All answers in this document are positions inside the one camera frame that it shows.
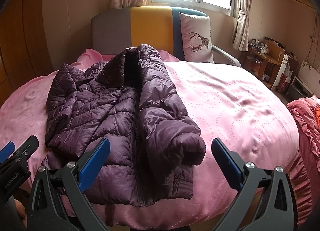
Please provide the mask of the person's left hand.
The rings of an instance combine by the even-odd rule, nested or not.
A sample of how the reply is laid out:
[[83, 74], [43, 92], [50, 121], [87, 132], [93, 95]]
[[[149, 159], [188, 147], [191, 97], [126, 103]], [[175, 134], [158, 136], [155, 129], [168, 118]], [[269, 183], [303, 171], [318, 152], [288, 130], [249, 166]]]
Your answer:
[[25, 211], [25, 207], [20, 201], [16, 199], [14, 199], [14, 202], [15, 202], [16, 211], [18, 213], [20, 222], [23, 224], [25, 228], [27, 228], [27, 214]]

